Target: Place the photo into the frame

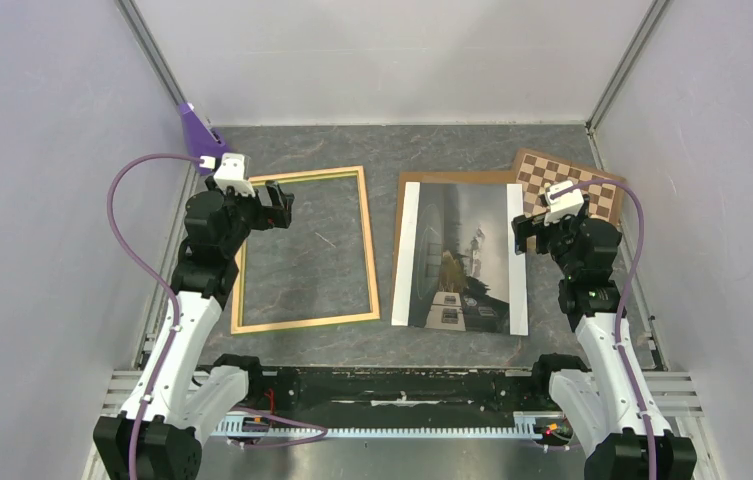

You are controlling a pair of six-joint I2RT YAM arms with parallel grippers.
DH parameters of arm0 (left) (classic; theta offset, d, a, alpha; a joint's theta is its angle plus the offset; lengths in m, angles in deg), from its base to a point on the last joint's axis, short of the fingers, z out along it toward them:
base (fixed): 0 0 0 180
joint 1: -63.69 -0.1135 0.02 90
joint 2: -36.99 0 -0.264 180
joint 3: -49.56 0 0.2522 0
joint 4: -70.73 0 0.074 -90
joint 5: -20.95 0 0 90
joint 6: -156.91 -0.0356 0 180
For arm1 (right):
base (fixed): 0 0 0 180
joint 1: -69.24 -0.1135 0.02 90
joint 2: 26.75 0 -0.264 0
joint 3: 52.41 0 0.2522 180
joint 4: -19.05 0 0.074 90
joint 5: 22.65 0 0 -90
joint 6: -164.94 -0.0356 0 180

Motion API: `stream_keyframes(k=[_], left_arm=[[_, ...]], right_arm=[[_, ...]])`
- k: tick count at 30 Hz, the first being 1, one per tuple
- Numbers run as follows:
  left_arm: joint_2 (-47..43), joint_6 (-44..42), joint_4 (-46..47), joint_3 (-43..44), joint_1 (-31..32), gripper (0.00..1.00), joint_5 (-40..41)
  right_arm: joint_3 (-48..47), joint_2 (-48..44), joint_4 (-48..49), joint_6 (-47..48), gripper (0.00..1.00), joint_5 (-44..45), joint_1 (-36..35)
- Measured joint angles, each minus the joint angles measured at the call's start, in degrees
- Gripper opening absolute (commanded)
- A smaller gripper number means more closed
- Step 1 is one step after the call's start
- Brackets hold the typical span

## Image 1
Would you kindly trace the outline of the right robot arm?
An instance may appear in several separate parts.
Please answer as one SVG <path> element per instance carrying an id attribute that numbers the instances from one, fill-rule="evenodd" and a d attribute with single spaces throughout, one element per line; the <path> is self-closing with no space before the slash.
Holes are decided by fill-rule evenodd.
<path id="1" fill-rule="evenodd" d="M 629 333 L 624 300 L 612 280 L 621 234 L 583 214 L 555 223 L 512 221 L 515 250 L 533 239 L 562 272 L 559 306 L 586 355 L 544 354 L 533 366 L 532 400 L 558 406 L 585 455 L 587 479 L 690 479 L 691 439 L 673 433 L 649 391 Z"/>

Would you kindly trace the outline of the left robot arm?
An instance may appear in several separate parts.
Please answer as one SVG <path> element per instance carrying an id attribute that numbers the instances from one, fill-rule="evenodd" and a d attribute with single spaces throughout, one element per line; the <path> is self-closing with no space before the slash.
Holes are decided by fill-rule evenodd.
<path id="1" fill-rule="evenodd" d="M 203 446 L 238 404 L 259 405 L 266 383 L 255 357 L 225 354 L 193 390 L 199 356 L 219 321 L 239 273 L 234 256 L 254 231 L 287 228 L 294 195 L 265 184 L 239 195 L 211 184 L 186 203 L 177 264 L 166 294 L 170 304 L 140 379 L 116 416 L 98 419 L 93 441 L 112 479 L 193 479 Z"/>

